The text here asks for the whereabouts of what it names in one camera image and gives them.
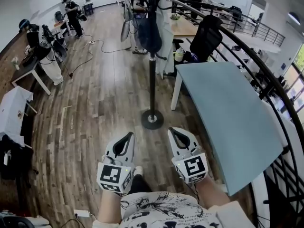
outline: power strip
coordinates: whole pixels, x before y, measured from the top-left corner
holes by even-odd
[[[80,210],[80,209],[75,209],[74,214],[79,216],[79,217],[90,217],[90,212],[87,210]]]

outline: wooden floor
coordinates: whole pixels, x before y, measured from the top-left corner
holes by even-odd
[[[120,42],[122,11],[117,4],[95,10],[82,25],[87,35],[105,42],[104,51],[128,47],[129,39]],[[141,114],[149,108],[148,56],[134,55],[130,50],[101,52],[102,41],[83,49],[91,38],[71,39],[65,60],[69,71],[82,65],[70,79],[63,70],[64,82],[53,86],[48,96],[39,85],[34,89],[35,117],[32,146],[33,167],[39,175],[31,176],[32,188],[27,201],[32,216],[42,215],[53,227],[74,218],[73,209],[86,209],[97,214],[101,190],[96,183],[97,164],[107,143],[116,135],[131,131],[136,136],[135,164],[142,165],[144,175],[153,190],[189,193],[174,170],[167,136],[170,126],[194,133],[207,153],[211,175],[221,179],[217,163],[208,144],[205,129],[189,96],[181,95],[177,109],[170,104],[174,78],[157,76],[156,107],[164,115],[164,126],[155,131],[141,125]],[[233,199],[240,201],[251,215],[252,204],[248,188]],[[82,218],[88,228],[92,218]],[[67,227],[77,227],[70,223]]]

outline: light blue table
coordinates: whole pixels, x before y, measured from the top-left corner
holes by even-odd
[[[282,152],[273,120],[232,62],[176,66],[171,109],[181,82],[187,87],[210,138],[228,194],[253,181]]]

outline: staircase railing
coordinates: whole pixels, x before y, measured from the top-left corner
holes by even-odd
[[[177,13],[185,16],[187,19],[192,20],[194,24],[199,24],[200,20],[203,20],[206,14],[203,11],[198,11],[191,6],[187,5],[184,3],[184,1],[180,0],[172,0],[173,4],[173,11],[176,11]],[[195,13],[198,15],[198,19],[193,19],[190,16],[190,13]],[[214,11],[212,11],[212,7],[210,9],[210,14],[214,14]],[[296,218],[294,220],[294,224],[290,225],[290,227],[296,227],[296,222],[297,222],[297,217],[299,215],[303,216],[304,214],[304,208],[302,208],[301,212],[299,213],[299,204],[304,207],[304,190],[300,189],[301,184],[304,188],[304,182],[298,175],[298,168],[297,168],[297,163],[295,160],[295,154],[294,154],[294,149],[291,144],[290,137],[288,135],[288,132],[286,130],[286,127],[282,121],[282,118],[277,111],[275,105],[270,99],[270,91],[275,90],[277,95],[281,98],[283,103],[285,104],[285,107],[287,111],[289,112],[289,115],[291,117],[291,121],[293,122],[296,132],[298,134],[298,138],[300,140],[301,146],[302,146],[302,151],[304,154],[304,131],[303,127],[301,125],[301,122],[299,120],[299,117],[294,109],[294,106],[290,99],[288,98],[287,94],[285,93],[283,87],[279,83],[279,81],[275,78],[273,73],[268,69],[268,67],[265,65],[265,63],[260,59],[260,57],[256,54],[254,50],[249,48],[242,40],[240,40],[233,32],[231,32],[230,29],[225,28],[224,26],[219,26],[219,31],[222,32],[222,34],[226,35],[228,38],[230,38],[234,43],[238,45],[239,48],[243,49],[244,52],[256,63],[256,65],[259,67],[259,69],[263,72],[264,76],[266,77],[266,82],[267,86],[262,87],[262,84],[259,82],[257,79],[256,75],[248,68],[248,66],[245,64],[245,62],[240,59],[240,57],[224,42],[221,42],[223,47],[227,49],[235,58],[236,60],[240,63],[240,65],[250,74],[250,76],[253,78],[255,81],[257,87],[259,88],[259,98],[261,100],[266,99],[268,103],[270,104],[271,108],[273,109],[278,122],[283,130],[284,136],[287,141],[287,146],[285,146],[283,149],[283,152],[280,154],[280,156],[270,165],[270,169],[273,172],[273,177],[275,180],[275,185],[277,188],[280,190],[279,185],[278,185],[278,177],[280,177],[284,183],[285,183],[285,188],[286,188],[286,198],[288,202],[296,202],[296,207],[295,207],[295,213],[296,213]],[[222,52],[218,49],[215,49],[215,51],[223,58],[224,61],[228,61],[225,55],[222,54]],[[214,56],[211,55],[211,58],[214,61],[217,61]],[[293,162],[293,167],[287,163],[287,161],[284,158],[284,155],[286,153],[290,153],[291,159]],[[264,177],[265,177],[265,182],[267,186],[267,191],[268,191],[268,196],[269,196],[269,175],[267,174],[266,171],[264,171]]]
[[[219,17],[223,21],[222,26],[227,30],[232,31],[233,33],[244,33],[251,37],[259,38],[279,47],[282,45],[285,39],[283,35],[270,28],[269,26],[261,23],[261,21],[246,16],[237,10],[231,10],[223,6],[217,6],[208,3],[185,0],[179,1],[186,2],[190,5],[201,5],[199,11],[202,14],[205,16],[211,14]]]

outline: metal railing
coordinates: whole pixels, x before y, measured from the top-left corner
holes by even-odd
[[[193,21],[195,24],[199,24],[200,20],[203,20],[204,17],[206,16],[205,13],[202,11],[198,11],[189,5],[185,4],[184,1],[180,0],[172,0],[173,6],[176,10],[177,13],[185,16],[187,19],[190,19]],[[189,15],[189,11],[192,13],[195,13],[198,15],[198,19],[193,19]],[[290,114],[290,117],[292,119],[292,122],[294,123],[294,126],[296,128],[301,146],[302,146],[302,151],[304,153],[304,131],[301,125],[301,122],[299,120],[299,117],[294,109],[293,104],[291,103],[290,99],[288,98],[287,94],[285,93],[284,89],[282,88],[281,84],[279,81],[275,78],[275,76],[272,74],[272,72],[268,69],[268,67],[265,65],[265,63],[260,59],[260,57],[256,54],[254,50],[249,48],[242,40],[240,40],[233,32],[231,32],[230,29],[225,28],[223,26],[218,27],[219,31],[222,32],[224,35],[226,35],[228,38],[230,38],[234,43],[236,43],[239,48],[243,49],[244,52],[256,63],[256,65],[259,67],[259,69],[263,72],[264,76],[266,77],[267,81],[267,86],[262,87],[262,84],[259,82],[257,79],[256,75],[247,67],[245,62],[240,59],[240,57],[229,47],[227,46],[224,42],[221,42],[221,45],[227,49],[228,52],[230,52],[236,60],[241,64],[241,66],[250,74],[250,76],[253,78],[253,80],[256,82],[257,87],[260,90],[259,93],[259,98],[263,100],[264,98],[268,101],[270,104],[271,108],[273,109],[278,122],[283,130],[284,136],[287,141],[287,146],[284,147],[283,152],[280,154],[280,156],[270,165],[270,169],[273,172],[274,180],[275,180],[275,185],[279,189],[278,185],[278,176],[284,181],[285,183],[285,188],[286,188],[286,198],[289,202],[296,202],[296,208],[295,208],[295,213],[298,216],[299,215],[299,204],[303,205],[304,207],[304,190],[300,189],[299,184],[303,185],[304,187],[304,182],[301,180],[301,178],[298,175],[298,169],[297,169],[297,164],[295,161],[295,154],[294,150],[290,141],[290,137],[287,133],[287,130],[285,128],[285,125],[283,124],[283,121],[281,119],[280,114],[278,113],[276,107],[274,106],[273,102],[270,99],[269,92],[273,89],[276,90],[277,95],[282,99],[283,103],[286,106],[287,111]],[[278,35],[275,36],[275,43],[278,41]],[[224,61],[228,61],[227,58],[221,53],[220,50],[215,49],[215,51],[223,58]],[[210,57],[214,60],[217,61],[216,58],[212,55]],[[283,158],[283,156],[286,153],[290,153],[291,159],[293,162],[293,168],[287,163],[287,161]],[[264,171],[264,177],[265,177],[265,182],[267,186],[267,191],[268,191],[268,197],[269,197],[269,176]],[[300,215],[304,213],[304,208],[302,208],[302,211],[300,212]],[[292,224],[291,227],[296,226],[296,221],[297,218],[295,218],[294,224]]]
[[[257,21],[249,16],[240,13],[237,10],[231,10],[226,7],[220,7],[213,4],[185,1],[187,4],[201,5],[200,12],[206,15],[214,15],[223,21],[222,26],[233,33],[244,33],[251,37],[260,38],[263,41],[267,41],[271,44],[281,46],[285,37],[268,27],[267,25]]]

